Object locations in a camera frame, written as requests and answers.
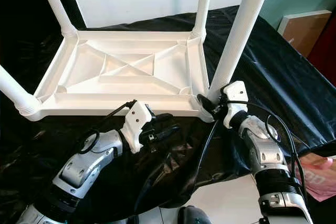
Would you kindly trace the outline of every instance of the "black plastic sheet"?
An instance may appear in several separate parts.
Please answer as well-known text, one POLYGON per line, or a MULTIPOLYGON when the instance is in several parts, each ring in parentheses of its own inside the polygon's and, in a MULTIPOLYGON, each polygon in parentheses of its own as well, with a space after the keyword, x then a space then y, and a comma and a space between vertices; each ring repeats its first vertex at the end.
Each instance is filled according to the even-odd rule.
MULTIPOLYGON (((237 7, 228 7, 208 14, 204 51, 210 80, 236 12, 237 7)), ((194 20, 195 14, 182 14, 106 29, 189 31, 194 20)), ((43 44, 29 36, 19 40, 14 34, 1 41, 1 64, 30 93, 61 40, 58 31, 48 32, 49 39, 43 44)), ((251 102, 266 106, 283 118, 296 136, 301 154, 335 140, 335 87, 262 18, 257 19, 233 80, 245 82, 251 102)), ((262 112, 249 110, 265 118, 262 112)), ((71 156, 78 137, 100 117, 49 116, 30 122, 3 95, 0 113, 0 222, 12 223, 71 156)), ((105 131, 117 129, 122 123, 123 118, 114 117, 105 131)), ((201 185, 250 172, 248 149, 235 132, 223 128, 221 123, 200 167, 212 125, 195 118, 174 118, 157 128, 173 123, 182 126, 181 133, 147 146, 136 155, 124 153, 106 167, 70 223, 118 220, 159 205, 176 207, 201 185)), ((287 150, 286 142, 281 146, 287 150)))

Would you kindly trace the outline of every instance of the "red object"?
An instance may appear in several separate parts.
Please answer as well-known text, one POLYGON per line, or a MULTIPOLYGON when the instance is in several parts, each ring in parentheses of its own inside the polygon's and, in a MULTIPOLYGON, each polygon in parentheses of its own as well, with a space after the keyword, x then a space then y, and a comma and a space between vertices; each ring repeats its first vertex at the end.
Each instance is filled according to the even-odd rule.
POLYGON ((308 60, 336 86, 336 15, 333 13, 308 60))
MULTIPOLYGON (((332 158, 321 157, 314 153, 300 158, 307 192, 321 202, 336 195, 336 163, 332 158)), ((300 180, 297 165, 295 174, 300 180)))

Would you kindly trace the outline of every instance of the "pink cloth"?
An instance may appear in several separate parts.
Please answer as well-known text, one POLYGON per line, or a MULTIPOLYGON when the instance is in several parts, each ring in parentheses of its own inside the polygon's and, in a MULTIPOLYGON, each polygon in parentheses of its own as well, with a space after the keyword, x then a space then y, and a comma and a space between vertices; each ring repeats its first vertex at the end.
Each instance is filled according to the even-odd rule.
MULTIPOLYGON (((333 159, 310 153, 300 158, 307 192, 319 202, 336 195, 336 162, 333 159)), ((299 170, 295 167, 297 177, 299 170)))

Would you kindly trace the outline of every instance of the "white floor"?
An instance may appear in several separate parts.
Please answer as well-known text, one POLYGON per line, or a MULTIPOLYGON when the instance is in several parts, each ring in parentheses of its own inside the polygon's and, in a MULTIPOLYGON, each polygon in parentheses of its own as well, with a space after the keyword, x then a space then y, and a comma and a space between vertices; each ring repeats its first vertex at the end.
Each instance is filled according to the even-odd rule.
MULTIPOLYGON (((213 224, 258 223, 261 217, 258 191, 253 178, 239 179, 199 188, 185 204, 201 208, 213 224)), ((139 216, 140 224, 177 224, 178 208, 154 208, 139 216)))

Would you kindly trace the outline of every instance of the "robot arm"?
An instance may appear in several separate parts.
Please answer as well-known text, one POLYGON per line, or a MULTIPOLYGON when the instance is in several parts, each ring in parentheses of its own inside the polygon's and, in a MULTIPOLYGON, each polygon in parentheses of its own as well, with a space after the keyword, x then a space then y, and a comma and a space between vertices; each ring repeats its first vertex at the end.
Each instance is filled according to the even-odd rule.
POLYGON ((34 204, 28 206, 19 218, 19 224, 60 224, 65 223, 76 210, 78 202, 84 198, 100 171, 122 154, 123 139, 131 152, 142 147, 139 136, 142 128, 154 114, 148 106, 135 101, 125 117, 120 131, 112 130, 89 136, 83 149, 73 155, 58 172, 52 186, 34 204))
MULTIPOLYGON (((222 89, 227 101, 247 101, 242 81, 236 81, 222 89)), ((278 144, 268 134, 265 123, 258 117, 248 115, 245 104, 228 103, 224 125, 234 128, 249 147, 252 173, 259 191, 262 215, 259 223, 313 224, 300 184, 288 170, 284 155, 278 144)), ((270 133, 277 132, 269 126, 270 133)))

